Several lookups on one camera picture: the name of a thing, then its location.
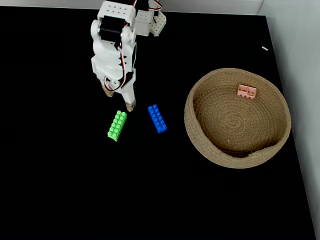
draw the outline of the blue lego brick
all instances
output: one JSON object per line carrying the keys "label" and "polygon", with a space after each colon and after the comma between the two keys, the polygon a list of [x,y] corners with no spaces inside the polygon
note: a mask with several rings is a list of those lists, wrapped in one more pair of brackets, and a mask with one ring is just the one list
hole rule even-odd
{"label": "blue lego brick", "polygon": [[159,112],[157,105],[149,106],[148,112],[150,114],[150,117],[153,121],[153,124],[154,124],[158,134],[166,131],[167,125],[165,124],[165,121],[162,118],[161,113]]}

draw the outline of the green lego brick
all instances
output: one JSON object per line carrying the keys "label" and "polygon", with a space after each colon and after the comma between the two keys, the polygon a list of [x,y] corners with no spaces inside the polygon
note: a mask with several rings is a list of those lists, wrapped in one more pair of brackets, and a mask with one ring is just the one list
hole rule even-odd
{"label": "green lego brick", "polygon": [[125,112],[117,111],[113,119],[113,123],[108,131],[108,137],[117,142],[126,120],[127,114]]}

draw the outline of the woven basket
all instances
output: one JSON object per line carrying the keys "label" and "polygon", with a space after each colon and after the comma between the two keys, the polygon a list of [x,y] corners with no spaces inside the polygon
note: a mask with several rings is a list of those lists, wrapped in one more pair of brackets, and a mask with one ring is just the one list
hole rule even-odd
{"label": "woven basket", "polygon": [[[257,88],[254,99],[238,96],[238,85]],[[271,82],[236,68],[214,70],[191,89],[184,123],[195,148],[210,161],[245,169],[272,158],[287,141],[291,117]]]}

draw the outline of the pink lego brick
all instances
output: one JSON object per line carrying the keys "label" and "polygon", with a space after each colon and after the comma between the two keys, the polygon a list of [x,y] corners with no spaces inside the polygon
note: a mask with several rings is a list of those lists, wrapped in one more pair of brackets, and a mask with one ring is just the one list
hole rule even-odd
{"label": "pink lego brick", "polygon": [[256,94],[257,94],[257,89],[255,87],[239,84],[238,93],[237,93],[238,96],[254,99]]}

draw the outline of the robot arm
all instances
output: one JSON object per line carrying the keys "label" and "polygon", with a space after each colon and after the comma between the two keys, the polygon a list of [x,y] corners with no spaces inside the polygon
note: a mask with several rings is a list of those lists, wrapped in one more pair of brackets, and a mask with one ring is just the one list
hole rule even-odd
{"label": "robot arm", "polygon": [[129,112],[136,105],[133,89],[136,81],[136,35],[152,32],[158,36],[166,24],[160,12],[161,4],[158,0],[150,1],[153,5],[149,5],[148,0],[135,0],[132,5],[104,1],[97,20],[91,25],[95,54],[91,59],[92,70],[108,97],[112,97],[114,92],[122,94]]}

